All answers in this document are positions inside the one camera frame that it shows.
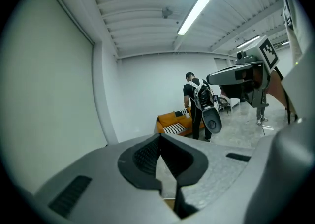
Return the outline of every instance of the cable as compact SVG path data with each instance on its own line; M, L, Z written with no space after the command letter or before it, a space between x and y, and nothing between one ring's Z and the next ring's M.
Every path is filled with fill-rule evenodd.
M283 80L284 77L282 76L282 74L280 73L280 71L277 67L275 67L275 71L279 75L280 79ZM290 124L291 111L290 111L289 97L287 96L287 93L284 90L284 88L283 88L283 91L284 91L284 95L285 95L286 108L287 108L287 123Z
M234 10L236 11L236 13L239 14L240 17L243 18L243 20L244 20L245 22L247 22L247 19L244 18L232 5L230 5L230 4L229 4L227 1L225 1L225 0L222 0L222 1L225 2L227 5L229 5L232 9L234 9Z
M264 136L266 136L265 131L264 131L264 127L262 126L262 119L261 119L261 116L260 116L260 122L261 122L261 129L262 129L262 132L264 132Z

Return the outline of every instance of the floor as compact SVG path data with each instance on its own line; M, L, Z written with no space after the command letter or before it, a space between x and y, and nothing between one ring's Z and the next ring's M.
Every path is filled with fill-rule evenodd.
M263 122L266 126L273 127L273 130L265 129L256 124L256 109L252 108L247 102L242 102L233 107L233 112L227 115L226 111L220 112L222 121L222 130L218 134L213 134L211 143L229 147L248 148L249 151L257 146L260 138L275 135L279 130L287 125L287 113L285 108L272 96L267 95L269 106L265 109L265 117L269 119ZM205 138L204 129L200 130L199 140ZM162 181L163 198L174 198L176 189L176 180L172 176L163 159L157 162L156 178Z

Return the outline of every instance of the chair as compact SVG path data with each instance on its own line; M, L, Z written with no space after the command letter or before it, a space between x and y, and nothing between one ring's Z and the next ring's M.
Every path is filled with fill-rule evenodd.
M228 108L230 108L230 111L232 112L232 110L231 110L231 104L230 104L225 98L218 97L217 102L219 103L219 107L218 107L218 110L219 110L219 111L220 111L222 108L223 108L223 109L227 108L227 115L228 115Z

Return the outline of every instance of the striped cushion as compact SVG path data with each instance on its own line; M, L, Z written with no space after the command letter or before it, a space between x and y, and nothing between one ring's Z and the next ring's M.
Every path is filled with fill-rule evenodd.
M188 111L187 111L187 109L182 109L182 110L180 110L180 112L184 115L184 114L188 114Z
M185 130L186 128L180 123L176 123L176 124L173 124L164 128L165 133L176 134L176 135L184 132Z

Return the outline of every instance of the person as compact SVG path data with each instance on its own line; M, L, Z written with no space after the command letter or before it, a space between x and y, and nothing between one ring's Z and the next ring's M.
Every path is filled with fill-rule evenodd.
M193 85L189 84L189 82L191 81L197 85L200 85L200 82L199 82L199 79L195 78L195 75L192 72L188 72L186 74L186 80L188 83L184 85L184 89L183 89L184 106L185 106L185 108L188 108L189 98L190 98L191 117L192 117L192 137L193 137L193 139L198 140L199 139L199 127L200 127L200 122L202 120L202 111L196 107L196 104L194 102L193 92L196 88ZM207 81L203 80L203 83L206 84L208 86L208 88L210 88ZM207 142L210 142L211 135L212 135L211 132L207 129L207 127L205 127L205 140Z
M264 103L267 103L266 100L267 100L267 95L264 94L264 97L263 97L262 101ZM257 117L257 124L258 125L261 125L261 121L264 121L264 122L268 121L268 119L265 117L265 108L266 107L259 107L259 108L257 108L256 117Z

